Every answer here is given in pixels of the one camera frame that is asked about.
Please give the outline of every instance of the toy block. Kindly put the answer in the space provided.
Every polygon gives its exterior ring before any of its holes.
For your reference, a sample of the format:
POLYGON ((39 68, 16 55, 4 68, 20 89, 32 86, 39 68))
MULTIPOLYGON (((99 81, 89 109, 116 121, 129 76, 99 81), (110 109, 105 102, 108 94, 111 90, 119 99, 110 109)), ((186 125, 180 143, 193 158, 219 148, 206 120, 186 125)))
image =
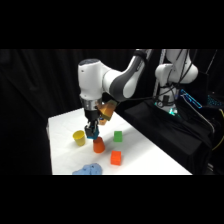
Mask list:
POLYGON ((122 131, 114 132, 114 142, 123 142, 122 131))
POLYGON ((112 165, 121 165, 121 152, 112 151, 110 162, 112 165))

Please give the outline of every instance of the table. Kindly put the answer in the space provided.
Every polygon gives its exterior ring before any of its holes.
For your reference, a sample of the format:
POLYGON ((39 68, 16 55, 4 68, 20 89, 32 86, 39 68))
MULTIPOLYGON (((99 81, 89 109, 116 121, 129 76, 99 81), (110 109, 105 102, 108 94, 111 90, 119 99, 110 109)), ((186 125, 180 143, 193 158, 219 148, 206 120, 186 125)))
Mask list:
POLYGON ((94 153, 89 139, 78 147, 73 133, 83 130, 86 124, 83 109, 49 119, 53 175, 72 175, 92 163, 102 167, 103 175, 191 175, 116 113, 105 126, 99 126, 105 152, 94 153), (113 142, 114 131, 123 132, 122 143, 113 142), (112 150, 122 152, 121 166, 110 164, 112 150))

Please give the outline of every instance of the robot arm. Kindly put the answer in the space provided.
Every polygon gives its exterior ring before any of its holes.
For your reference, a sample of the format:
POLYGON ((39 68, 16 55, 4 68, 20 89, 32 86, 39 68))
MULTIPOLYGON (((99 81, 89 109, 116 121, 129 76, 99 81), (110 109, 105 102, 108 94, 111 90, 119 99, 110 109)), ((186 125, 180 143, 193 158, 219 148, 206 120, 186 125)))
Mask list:
POLYGON ((156 70, 156 78, 160 84, 157 106, 170 112, 171 109, 176 108, 174 101, 175 95, 178 95, 177 89, 173 88, 173 83, 179 83, 181 75, 185 74, 190 66, 190 70, 180 83, 193 82, 198 76, 198 69, 191 65, 189 49, 167 49, 166 57, 172 64, 160 65, 156 70))
MULTIPOLYGON (((100 112, 97 106, 102 104, 103 92, 107 92, 119 102, 131 98, 152 53, 153 49, 137 49, 124 72, 113 70, 97 59, 84 60, 79 64, 80 97, 88 119, 88 125, 85 127, 87 138, 98 137, 100 112)), ((168 49, 166 57, 172 64, 160 65, 156 70, 160 83, 157 106, 169 112, 175 108, 174 98, 177 91, 172 84, 178 83, 188 68, 190 70, 187 76, 180 83, 193 82, 198 75, 198 69, 192 65, 189 49, 168 49)))
POLYGON ((87 138, 98 137, 100 112, 96 106, 102 104, 103 92, 107 92, 119 102, 131 98, 152 53, 152 49, 137 49, 124 72, 113 70, 98 59, 84 60, 79 64, 80 97, 88 119, 88 125, 85 127, 87 138))

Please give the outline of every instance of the black background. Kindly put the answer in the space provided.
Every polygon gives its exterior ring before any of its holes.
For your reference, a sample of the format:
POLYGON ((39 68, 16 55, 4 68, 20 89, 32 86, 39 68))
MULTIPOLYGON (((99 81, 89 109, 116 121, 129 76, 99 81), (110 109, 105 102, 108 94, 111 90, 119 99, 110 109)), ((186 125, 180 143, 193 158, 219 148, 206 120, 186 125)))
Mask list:
MULTIPOLYGON (((1 49, 0 150, 3 174, 50 174, 49 117, 81 108, 78 64, 88 58, 123 71, 135 49, 1 49)), ((216 49, 199 49, 195 65, 206 72, 216 49)), ((134 97, 152 96, 161 49, 156 49, 134 97)), ((224 95, 224 50, 209 70, 209 90, 224 95)), ((140 102, 122 103, 117 112, 140 102)))

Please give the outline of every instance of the blue block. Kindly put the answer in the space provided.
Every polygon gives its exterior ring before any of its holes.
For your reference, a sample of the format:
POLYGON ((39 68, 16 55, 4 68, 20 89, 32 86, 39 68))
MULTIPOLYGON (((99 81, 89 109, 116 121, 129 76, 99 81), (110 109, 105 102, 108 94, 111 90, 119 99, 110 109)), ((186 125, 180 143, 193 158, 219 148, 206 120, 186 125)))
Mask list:
POLYGON ((96 139, 99 137, 99 134, 100 134, 100 132, 99 132, 99 128, 96 127, 96 132, 95 132, 94 136, 93 136, 93 137, 88 137, 88 136, 87 136, 87 138, 88 138, 88 139, 92 139, 92 140, 96 140, 96 139))

